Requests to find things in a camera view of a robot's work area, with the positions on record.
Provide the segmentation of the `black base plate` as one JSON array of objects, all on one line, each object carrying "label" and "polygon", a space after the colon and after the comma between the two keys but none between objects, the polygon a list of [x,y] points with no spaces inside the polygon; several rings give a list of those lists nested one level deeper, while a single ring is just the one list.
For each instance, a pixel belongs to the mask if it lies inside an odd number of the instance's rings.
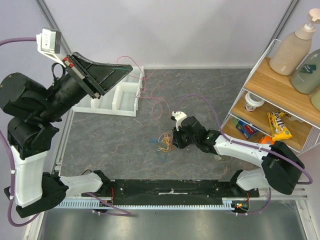
[{"label": "black base plate", "polygon": [[98,190],[115,205],[220,205],[222,198],[258,198],[257,189],[241,190],[234,183],[215,179],[116,179]]}]

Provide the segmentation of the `white yogurt cup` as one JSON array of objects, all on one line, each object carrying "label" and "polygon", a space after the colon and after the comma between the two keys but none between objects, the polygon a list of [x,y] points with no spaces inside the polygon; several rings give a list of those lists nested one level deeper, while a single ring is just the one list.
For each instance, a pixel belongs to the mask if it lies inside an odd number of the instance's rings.
[{"label": "white yogurt cup", "polygon": [[244,107],[249,112],[253,112],[254,110],[256,110],[256,108],[261,107],[264,103],[265,101],[262,98],[250,92],[247,92],[245,95]]}]

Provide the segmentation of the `beige pump bottle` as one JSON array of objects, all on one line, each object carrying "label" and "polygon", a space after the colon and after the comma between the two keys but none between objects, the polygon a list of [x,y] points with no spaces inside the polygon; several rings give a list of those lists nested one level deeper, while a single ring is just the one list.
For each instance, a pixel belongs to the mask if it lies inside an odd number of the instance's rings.
[{"label": "beige pump bottle", "polygon": [[316,24],[320,23],[320,9],[308,12],[308,23],[287,35],[269,61],[270,68],[282,76],[289,76],[309,53]]}]

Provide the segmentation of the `white compartment tray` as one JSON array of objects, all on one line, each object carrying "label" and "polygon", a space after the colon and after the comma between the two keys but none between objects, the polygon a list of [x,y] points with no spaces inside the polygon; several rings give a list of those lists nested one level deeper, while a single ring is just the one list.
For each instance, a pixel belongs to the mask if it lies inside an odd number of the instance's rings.
[{"label": "white compartment tray", "polygon": [[84,97],[72,109],[78,113],[135,117],[139,108],[144,67],[134,66],[132,72],[99,99]]}]

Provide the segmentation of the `blue snack box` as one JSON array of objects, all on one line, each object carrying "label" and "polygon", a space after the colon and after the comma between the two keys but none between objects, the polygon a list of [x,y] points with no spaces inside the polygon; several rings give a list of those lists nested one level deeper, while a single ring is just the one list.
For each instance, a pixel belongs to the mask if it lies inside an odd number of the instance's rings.
[{"label": "blue snack box", "polygon": [[247,140],[259,134],[257,129],[241,119],[233,118],[232,124]]}]

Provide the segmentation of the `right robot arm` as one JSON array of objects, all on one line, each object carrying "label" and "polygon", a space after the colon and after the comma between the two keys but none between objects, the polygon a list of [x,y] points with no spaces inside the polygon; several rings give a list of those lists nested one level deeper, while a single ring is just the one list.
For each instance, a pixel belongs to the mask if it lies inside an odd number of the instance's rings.
[{"label": "right robot arm", "polygon": [[229,191],[235,197],[246,191],[272,188],[291,195],[305,168],[300,159],[283,142],[254,143],[233,138],[213,129],[205,129],[194,116],[173,112],[175,121],[172,143],[178,149],[194,145],[204,153],[229,156],[251,163],[254,170],[238,170],[229,182]]}]

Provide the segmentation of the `orange snack box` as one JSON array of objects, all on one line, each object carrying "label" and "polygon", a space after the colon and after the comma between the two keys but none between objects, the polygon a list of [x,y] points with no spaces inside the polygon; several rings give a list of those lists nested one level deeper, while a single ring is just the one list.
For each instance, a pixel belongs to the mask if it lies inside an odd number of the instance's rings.
[{"label": "orange snack box", "polygon": [[258,143],[273,145],[275,142],[273,141],[271,136],[263,134],[262,137],[258,140]]}]

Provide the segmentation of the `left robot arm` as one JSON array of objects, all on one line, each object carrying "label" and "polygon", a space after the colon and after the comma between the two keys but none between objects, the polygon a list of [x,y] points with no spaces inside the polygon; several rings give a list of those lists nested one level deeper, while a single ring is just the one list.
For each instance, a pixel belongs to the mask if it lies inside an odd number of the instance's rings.
[{"label": "left robot arm", "polygon": [[49,88],[15,72],[0,84],[0,107],[12,118],[7,126],[8,151],[14,162],[14,187],[5,193],[21,218],[50,210],[65,198],[112,191],[110,179],[100,170],[75,177],[62,177],[43,170],[54,126],[84,97],[98,99],[125,78],[133,67],[89,60],[74,52],[61,62],[62,75]]}]

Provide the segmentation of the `green soap bottle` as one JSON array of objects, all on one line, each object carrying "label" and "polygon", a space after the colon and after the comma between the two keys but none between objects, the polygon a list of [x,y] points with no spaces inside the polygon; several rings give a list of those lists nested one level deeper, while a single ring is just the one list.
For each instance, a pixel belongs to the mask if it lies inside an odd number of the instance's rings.
[{"label": "green soap bottle", "polygon": [[310,53],[291,77],[292,86],[300,93],[311,94],[320,85],[320,50]]}]

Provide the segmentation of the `yellow candy bag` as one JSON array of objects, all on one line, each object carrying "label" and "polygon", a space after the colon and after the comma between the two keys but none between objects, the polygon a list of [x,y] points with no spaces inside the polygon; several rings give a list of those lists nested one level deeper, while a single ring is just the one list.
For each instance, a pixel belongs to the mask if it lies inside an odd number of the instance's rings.
[{"label": "yellow candy bag", "polygon": [[280,140],[291,139],[293,136],[289,129],[284,124],[282,117],[285,115],[284,112],[267,112],[267,118],[269,121],[271,138],[274,142]]}]

